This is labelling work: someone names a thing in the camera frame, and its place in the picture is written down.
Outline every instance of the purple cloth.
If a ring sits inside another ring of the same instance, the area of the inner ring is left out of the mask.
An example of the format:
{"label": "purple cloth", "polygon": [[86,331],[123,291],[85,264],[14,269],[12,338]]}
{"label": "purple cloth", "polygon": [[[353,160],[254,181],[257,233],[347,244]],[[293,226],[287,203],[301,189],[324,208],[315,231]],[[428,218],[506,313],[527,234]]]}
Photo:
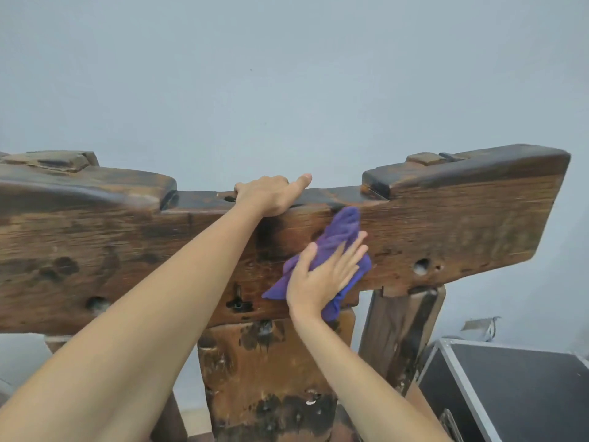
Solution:
{"label": "purple cloth", "polygon": [[[346,207],[339,213],[335,214],[332,222],[325,229],[323,234],[317,239],[317,255],[311,262],[311,270],[314,270],[335,252],[337,247],[346,242],[346,249],[354,243],[360,232],[360,211],[355,207]],[[291,274],[298,262],[299,255],[287,260],[282,269],[283,276],[261,297],[264,299],[284,299],[286,289],[291,280]],[[333,321],[339,315],[340,303],[346,293],[358,282],[368,270],[372,268],[372,263],[368,254],[365,254],[358,262],[358,271],[354,277],[326,306],[321,312],[321,316],[326,321]]]}

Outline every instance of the hole in wood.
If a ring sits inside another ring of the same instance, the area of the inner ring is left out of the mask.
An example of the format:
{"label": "hole in wood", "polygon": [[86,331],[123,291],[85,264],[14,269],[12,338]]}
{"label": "hole in wood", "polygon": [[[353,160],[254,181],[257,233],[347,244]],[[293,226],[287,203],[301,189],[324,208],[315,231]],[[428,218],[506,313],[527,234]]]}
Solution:
{"label": "hole in wood", "polygon": [[428,274],[429,259],[419,259],[413,264],[413,271],[418,276],[425,276]]}
{"label": "hole in wood", "polygon": [[106,312],[110,307],[110,301],[105,297],[89,297],[86,301],[86,310],[94,316],[99,316],[100,313]]}

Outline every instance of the white wall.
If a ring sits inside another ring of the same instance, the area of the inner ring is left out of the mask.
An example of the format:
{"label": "white wall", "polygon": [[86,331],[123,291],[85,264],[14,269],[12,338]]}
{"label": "white wall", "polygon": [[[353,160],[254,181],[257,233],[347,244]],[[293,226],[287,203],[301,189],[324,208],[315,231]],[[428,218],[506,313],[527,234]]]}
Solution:
{"label": "white wall", "polygon": [[[588,0],[0,0],[0,149],[92,149],[185,190],[566,149],[534,260],[448,286],[435,336],[499,315],[497,341],[589,351],[588,17]],[[203,405],[199,378],[192,357],[183,407]]]}

